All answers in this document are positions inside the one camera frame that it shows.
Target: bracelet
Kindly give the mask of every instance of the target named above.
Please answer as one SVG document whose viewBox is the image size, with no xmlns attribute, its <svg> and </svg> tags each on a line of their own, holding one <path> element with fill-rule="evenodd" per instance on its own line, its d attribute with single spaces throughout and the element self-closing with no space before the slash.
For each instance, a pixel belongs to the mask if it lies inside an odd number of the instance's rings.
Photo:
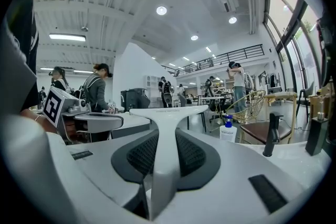
<svg viewBox="0 0 336 224">
<path fill-rule="evenodd" d="M 36 119 L 35 119 L 35 121 L 37 121 L 37 119 L 38 119 L 39 117 L 42 117 L 42 116 L 43 116 L 43 115 L 39 115 L 39 116 L 37 116 Z"/>
</svg>

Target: faucet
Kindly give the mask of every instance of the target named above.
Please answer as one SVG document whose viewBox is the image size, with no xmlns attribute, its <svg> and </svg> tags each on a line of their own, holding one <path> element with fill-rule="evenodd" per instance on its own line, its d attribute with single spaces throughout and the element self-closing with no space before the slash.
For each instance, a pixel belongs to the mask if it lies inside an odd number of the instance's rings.
<svg viewBox="0 0 336 224">
<path fill-rule="evenodd" d="M 274 145 L 279 144 L 280 136 L 278 132 L 280 115 L 278 112 L 271 112 L 269 114 L 269 128 L 266 140 L 266 146 L 264 152 L 262 153 L 265 157 L 272 156 Z"/>
</svg>

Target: fluorescent light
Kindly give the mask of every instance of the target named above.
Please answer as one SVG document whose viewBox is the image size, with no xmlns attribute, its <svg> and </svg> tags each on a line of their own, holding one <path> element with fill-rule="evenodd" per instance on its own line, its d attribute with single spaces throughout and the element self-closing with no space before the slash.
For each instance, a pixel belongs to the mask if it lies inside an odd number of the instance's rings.
<svg viewBox="0 0 336 224">
<path fill-rule="evenodd" d="M 167 13 L 167 9 L 164 6 L 160 6 L 156 9 L 156 13 L 159 15 L 165 15 Z"/>
<path fill-rule="evenodd" d="M 75 73 L 89 73 L 92 74 L 92 71 L 82 71 L 82 70 L 74 70 Z"/>
<path fill-rule="evenodd" d="M 65 39 L 65 40 L 75 40 L 75 41 L 86 41 L 85 36 L 80 35 L 70 35 L 70 34 L 49 34 L 51 39 Z"/>
<path fill-rule="evenodd" d="M 236 21 L 237 21 L 236 17 L 231 17 L 230 20 L 229 20 L 229 23 L 234 24 Z"/>
</svg>

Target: brown chair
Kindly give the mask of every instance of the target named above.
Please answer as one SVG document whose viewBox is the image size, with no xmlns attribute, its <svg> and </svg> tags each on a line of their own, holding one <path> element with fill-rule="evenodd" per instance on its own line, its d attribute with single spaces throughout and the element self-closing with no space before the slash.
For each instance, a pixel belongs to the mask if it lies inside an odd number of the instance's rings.
<svg viewBox="0 0 336 224">
<path fill-rule="evenodd" d="M 296 101 L 297 94 L 295 92 L 283 92 L 274 93 L 265 96 L 267 102 L 266 116 L 268 116 L 268 104 L 274 102 L 276 99 L 291 99 L 293 101 L 292 109 L 292 123 L 291 127 L 286 124 L 279 124 L 278 131 L 280 136 L 280 144 L 290 143 L 290 139 L 294 133 L 295 117 L 296 117 Z M 248 142 L 250 144 L 265 145 L 268 135 L 269 122 L 256 122 L 249 123 L 240 126 L 241 134 L 239 142 Z"/>
</svg>

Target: white bottle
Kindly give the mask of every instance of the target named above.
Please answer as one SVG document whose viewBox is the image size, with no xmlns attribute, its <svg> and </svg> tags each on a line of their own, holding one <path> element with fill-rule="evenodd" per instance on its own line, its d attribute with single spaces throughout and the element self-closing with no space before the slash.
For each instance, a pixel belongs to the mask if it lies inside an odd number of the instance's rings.
<svg viewBox="0 0 336 224">
<path fill-rule="evenodd" d="M 226 115 L 224 117 L 227 119 L 227 121 L 225 125 L 219 128 L 219 137 L 221 140 L 230 141 L 234 143 L 236 140 L 237 128 L 232 126 L 231 122 L 232 115 Z"/>
</svg>

